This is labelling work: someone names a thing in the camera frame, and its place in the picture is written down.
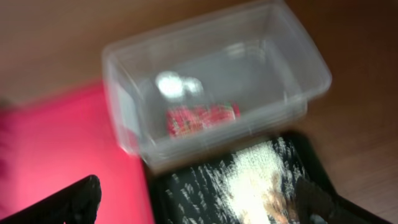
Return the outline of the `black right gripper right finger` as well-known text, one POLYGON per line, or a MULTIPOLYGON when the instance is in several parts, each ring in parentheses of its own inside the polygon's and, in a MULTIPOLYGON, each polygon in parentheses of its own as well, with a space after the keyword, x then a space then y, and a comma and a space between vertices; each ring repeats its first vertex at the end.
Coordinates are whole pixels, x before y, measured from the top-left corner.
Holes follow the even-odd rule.
POLYGON ((329 224, 387 223, 377 215, 300 177, 295 186, 295 209, 300 223, 311 224, 315 217, 329 224))

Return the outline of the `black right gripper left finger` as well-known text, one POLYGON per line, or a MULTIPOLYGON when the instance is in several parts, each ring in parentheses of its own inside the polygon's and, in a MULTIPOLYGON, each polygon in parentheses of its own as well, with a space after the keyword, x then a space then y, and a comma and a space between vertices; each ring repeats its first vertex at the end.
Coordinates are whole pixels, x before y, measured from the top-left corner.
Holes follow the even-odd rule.
POLYGON ((100 202, 100 180, 89 175, 2 219, 1 224, 94 224, 100 202))

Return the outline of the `red candy wrapper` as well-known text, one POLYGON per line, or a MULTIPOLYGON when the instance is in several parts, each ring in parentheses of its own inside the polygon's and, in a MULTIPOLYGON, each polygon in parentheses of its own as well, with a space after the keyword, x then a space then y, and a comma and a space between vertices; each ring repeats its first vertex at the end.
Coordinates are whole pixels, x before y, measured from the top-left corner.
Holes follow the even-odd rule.
POLYGON ((240 110, 236 103, 178 106, 167 110, 166 125, 171 138, 180 138, 239 117, 240 110))

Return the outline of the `white napkin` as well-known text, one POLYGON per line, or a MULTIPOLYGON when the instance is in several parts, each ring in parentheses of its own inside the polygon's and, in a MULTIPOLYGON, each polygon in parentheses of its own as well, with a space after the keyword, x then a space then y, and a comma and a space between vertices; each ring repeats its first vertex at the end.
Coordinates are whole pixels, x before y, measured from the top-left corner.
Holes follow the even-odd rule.
POLYGON ((190 96, 198 96, 203 93, 201 81, 193 77, 184 77, 177 72, 160 72, 155 78, 155 84, 160 94, 169 101, 182 101, 190 96))

